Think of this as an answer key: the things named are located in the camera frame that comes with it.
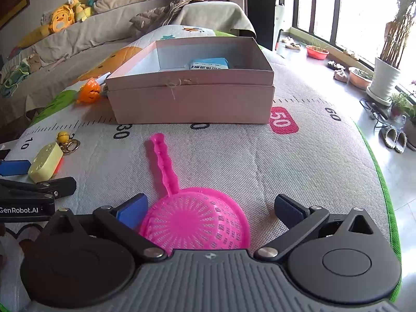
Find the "white stick vacuum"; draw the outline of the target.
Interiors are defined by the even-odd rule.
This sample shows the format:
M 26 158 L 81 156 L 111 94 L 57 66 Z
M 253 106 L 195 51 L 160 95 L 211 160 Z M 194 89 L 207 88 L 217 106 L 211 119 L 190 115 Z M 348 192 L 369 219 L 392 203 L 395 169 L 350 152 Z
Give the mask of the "white stick vacuum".
M 278 48 L 278 42 L 283 33 L 292 26 L 293 0 L 275 0 L 273 50 Z

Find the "grey covered sofa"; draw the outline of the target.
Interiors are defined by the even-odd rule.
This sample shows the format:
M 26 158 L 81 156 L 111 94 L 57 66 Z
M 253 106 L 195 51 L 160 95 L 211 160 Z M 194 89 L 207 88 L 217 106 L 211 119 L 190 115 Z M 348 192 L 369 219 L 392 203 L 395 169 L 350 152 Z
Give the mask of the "grey covered sofa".
M 162 25 L 194 25 L 230 34 L 256 35 L 243 9 L 234 2 L 192 2 L 189 9 L 181 7 L 170 17 L 167 9 L 176 2 L 149 0 L 96 14 L 23 49 L 4 65 L 1 75 L 32 54 L 39 57 L 41 67 L 20 82 L 11 96 L 1 97 L 1 125 L 46 107 L 66 87 L 79 77 L 89 76 L 100 64 L 128 58 L 131 50 L 125 50 L 126 46 Z

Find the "orange plastic fish toy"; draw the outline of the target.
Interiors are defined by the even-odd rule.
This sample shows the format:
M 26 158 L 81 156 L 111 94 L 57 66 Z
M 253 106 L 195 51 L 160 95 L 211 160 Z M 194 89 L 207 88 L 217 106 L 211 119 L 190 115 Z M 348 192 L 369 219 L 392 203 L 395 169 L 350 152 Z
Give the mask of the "orange plastic fish toy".
M 101 86 L 96 79 L 90 78 L 79 90 L 76 102 L 92 104 L 101 99 Z

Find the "blue wet wipes pack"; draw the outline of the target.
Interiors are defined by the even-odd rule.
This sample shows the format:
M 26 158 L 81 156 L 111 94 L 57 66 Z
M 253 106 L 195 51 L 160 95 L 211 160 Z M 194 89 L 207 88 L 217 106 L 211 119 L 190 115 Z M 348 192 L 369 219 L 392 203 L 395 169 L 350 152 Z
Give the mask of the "blue wet wipes pack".
M 227 70 L 229 63 L 225 58 L 201 58 L 192 60 L 189 63 L 190 70 Z

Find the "pink succulent pot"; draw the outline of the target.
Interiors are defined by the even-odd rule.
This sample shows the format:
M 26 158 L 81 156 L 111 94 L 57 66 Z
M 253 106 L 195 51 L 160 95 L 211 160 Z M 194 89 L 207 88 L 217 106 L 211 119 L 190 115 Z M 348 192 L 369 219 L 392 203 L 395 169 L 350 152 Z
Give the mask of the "pink succulent pot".
M 355 87 L 366 90 L 372 83 L 373 75 L 357 67 L 349 67 L 349 80 Z

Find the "yellow duck plush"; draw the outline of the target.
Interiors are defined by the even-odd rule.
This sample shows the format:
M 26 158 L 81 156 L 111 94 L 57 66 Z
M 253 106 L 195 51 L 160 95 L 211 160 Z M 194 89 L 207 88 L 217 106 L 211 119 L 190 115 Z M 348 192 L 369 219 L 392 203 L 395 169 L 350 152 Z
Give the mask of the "yellow duck plush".
M 68 4 L 64 4 L 53 12 L 48 23 L 39 26 L 23 37 L 17 47 L 22 49 L 31 47 L 44 38 L 68 28 L 74 22 L 75 14 L 72 8 Z

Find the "white plant pot with bamboo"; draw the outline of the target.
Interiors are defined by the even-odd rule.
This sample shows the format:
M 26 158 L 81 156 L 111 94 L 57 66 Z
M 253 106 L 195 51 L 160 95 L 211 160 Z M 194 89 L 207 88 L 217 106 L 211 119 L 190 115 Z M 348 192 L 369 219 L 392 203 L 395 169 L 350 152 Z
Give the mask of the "white plant pot with bamboo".
M 384 45 L 376 57 L 372 83 L 367 96 L 383 106 L 390 106 L 392 94 L 399 81 L 399 66 L 415 23 L 415 0 L 397 0 L 398 12 L 385 26 Z

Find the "red plastic basin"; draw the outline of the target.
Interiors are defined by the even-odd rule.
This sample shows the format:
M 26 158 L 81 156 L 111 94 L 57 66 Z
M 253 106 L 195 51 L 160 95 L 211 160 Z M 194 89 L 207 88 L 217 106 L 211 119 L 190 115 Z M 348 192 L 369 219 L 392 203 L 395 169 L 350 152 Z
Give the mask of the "red plastic basin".
M 329 55 L 329 51 L 321 47 L 314 46 L 314 45 L 307 45 L 306 50 L 307 50 L 307 55 L 309 57 L 320 60 L 320 61 L 325 60 L 327 56 Z

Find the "white blue-grey plastic block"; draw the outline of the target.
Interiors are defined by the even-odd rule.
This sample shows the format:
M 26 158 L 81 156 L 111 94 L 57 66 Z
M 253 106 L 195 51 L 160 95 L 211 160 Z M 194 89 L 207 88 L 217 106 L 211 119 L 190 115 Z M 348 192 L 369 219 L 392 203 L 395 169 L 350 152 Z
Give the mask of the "white blue-grey plastic block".
M 111 74 L 111 72 L 107 72 L 107 73 L 103 74 L 102 76 L 100 76 L 100 77 L 98 77 L 98 78 L 96 79 L 96 82 L 97 82 L 99 85 L 104 84 L 104 83 L 105 83 L 105 81 L 106 81 L 106 79 L 107 79 L 107 77 L 109 77 L 109 76 L 110 76 L 110 74 Z

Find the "yellow sponge-like box toy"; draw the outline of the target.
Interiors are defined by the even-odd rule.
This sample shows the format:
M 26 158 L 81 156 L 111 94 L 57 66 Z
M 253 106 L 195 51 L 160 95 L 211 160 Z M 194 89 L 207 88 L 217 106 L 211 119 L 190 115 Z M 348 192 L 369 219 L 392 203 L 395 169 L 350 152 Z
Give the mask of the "yellow sponge-like box toy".
M 41 183 L 52 178 L 63 157 L 63 151 L 56 142 L 45 145 L 35 156 L 28 170 L 28 176 L 34 183 Z

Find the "pair of slippers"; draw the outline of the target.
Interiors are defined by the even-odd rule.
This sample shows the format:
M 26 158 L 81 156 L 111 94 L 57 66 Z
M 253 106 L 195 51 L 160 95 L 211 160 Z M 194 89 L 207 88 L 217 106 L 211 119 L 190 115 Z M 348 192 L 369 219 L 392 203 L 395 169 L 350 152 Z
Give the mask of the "pair of slippers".
M 407 146 L 407 136 L 405 132 L 397 130 L 393 125 L 383 125 L 379 131 L 383 143 L 387 148 L 403 154 Z

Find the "pink plastic strainer scoop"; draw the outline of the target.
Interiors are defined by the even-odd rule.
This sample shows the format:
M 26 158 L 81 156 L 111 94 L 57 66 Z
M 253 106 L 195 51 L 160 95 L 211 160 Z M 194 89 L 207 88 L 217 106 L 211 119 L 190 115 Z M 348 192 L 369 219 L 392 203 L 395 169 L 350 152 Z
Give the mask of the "pink plastic strainer scoop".
M 248 249 L 250 226 L 227 194 L 203 187 L 181 189 L 164 135 L 150 137 L 166 196 L 143 219 L 139 234 L 168 254 L 175 249 Z

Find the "pink cardboard box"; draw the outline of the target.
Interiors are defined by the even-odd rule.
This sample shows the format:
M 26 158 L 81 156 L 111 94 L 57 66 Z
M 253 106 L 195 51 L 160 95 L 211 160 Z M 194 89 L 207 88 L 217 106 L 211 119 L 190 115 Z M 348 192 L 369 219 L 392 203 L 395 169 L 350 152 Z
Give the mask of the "pink cardboard box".
M 199 58 L 225 58 L 227 70 L 190 70 Z M 159 40 L 107 79 L 120 124 L 266 124 L 274 98 L 274 71 L 250 37 Z

